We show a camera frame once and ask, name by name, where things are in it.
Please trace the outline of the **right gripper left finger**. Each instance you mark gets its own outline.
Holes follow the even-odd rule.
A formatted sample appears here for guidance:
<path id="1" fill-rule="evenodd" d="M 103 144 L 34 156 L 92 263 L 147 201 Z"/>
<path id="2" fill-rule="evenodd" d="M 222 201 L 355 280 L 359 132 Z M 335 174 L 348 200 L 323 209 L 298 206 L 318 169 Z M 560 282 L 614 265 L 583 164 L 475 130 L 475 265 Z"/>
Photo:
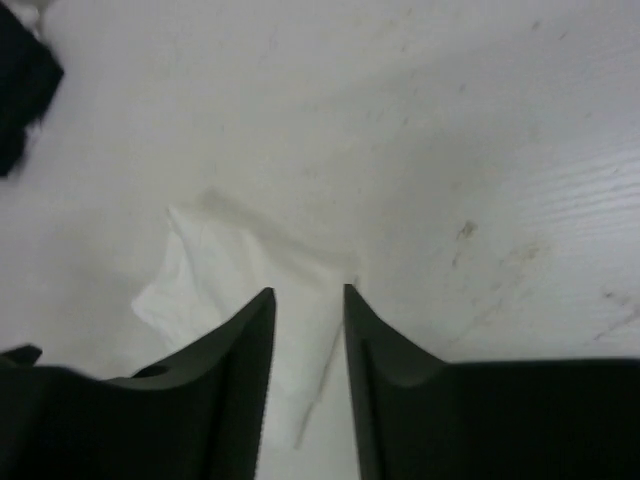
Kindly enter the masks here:
<path id="1" fill-rule="evenodd" d="M 1 369 L 5 479 L 251 479 L 270 378 L 276 299 L 135 375 Z"/>

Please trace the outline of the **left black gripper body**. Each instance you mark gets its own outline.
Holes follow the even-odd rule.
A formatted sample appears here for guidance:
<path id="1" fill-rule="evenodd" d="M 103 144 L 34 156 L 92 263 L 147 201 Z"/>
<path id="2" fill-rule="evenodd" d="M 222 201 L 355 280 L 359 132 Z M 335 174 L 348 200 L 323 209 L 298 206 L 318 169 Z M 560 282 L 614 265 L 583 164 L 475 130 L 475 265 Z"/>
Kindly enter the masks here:
<path id="1" fill-rule="evenodd" d="M 30 368 L 36 365 L 43 351 L 36 345 L 25 344 L 0 353 L 0 368 Z"/>

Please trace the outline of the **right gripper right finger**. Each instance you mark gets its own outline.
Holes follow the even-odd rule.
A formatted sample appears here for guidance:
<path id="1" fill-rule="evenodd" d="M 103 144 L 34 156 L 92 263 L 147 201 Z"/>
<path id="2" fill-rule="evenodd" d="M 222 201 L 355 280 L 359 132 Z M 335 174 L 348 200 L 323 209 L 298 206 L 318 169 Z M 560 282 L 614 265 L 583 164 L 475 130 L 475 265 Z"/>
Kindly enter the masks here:
<path id="1" fill-rule="evenodd" d="M 635 479 L 639 363 L 448 363 L 344 288 L 364 479 Z"/>

